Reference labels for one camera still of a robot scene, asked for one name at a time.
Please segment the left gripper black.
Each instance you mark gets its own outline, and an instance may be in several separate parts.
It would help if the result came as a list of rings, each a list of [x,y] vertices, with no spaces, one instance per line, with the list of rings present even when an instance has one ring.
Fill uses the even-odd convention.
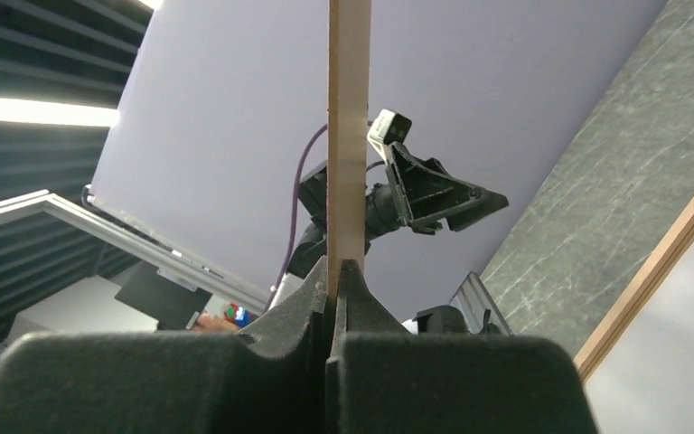
[[[398,142],[389,146],[388,157],[399,217],[415,233],[434,235],[444,226],[463,231],[509,206],[505,195],[455,178],[437,159],[422,161]]]

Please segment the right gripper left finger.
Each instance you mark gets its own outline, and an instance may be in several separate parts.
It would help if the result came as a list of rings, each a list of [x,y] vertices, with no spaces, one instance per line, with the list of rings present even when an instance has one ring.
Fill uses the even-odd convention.
[[[236,333],[33,334],[0,359],[0,433],[319,433],[326,262]]]

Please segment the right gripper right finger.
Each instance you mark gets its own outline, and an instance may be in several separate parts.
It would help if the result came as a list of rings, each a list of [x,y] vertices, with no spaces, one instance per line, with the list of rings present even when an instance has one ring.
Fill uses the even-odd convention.
[[[329,433],[594,433],[576,366],[536,336],[413,335],[341,266],[325,368]]]

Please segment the wooden picture frame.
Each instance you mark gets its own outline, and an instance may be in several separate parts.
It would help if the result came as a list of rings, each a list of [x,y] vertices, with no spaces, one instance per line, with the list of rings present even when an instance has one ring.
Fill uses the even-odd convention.
[[[586,382],[694,242],[694,196],[574,357]]]

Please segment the brown backing board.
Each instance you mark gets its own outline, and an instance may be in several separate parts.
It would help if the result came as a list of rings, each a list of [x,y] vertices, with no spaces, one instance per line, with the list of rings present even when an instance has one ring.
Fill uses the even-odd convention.
[[[329,3],[327,295],[334,302],[342,262],[364,261],[370,0]]]

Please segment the glossy landscape photo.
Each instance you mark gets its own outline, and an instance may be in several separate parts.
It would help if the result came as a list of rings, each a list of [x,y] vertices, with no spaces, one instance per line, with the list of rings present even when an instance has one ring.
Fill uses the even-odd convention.
[[[694,241],[585,389],[602,433],[694,434]]]

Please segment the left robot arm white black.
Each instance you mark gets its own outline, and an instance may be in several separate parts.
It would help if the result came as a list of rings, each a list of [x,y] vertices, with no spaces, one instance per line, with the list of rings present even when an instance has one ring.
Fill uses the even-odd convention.
[[[275,307],[295,292],[326,257],[332,237],[345,238],[347,258],[362,259],[358,248],[406,227],[434,235],[443,228],[463,231],[509,205],[508,198],[452,176],[435,158],[422,159],[394,142],[383,165],[386,182],[366,189],[357,203],[339,203],[322,163],[298,185],[297,198],[311,222],[295,244],[268,305]]]

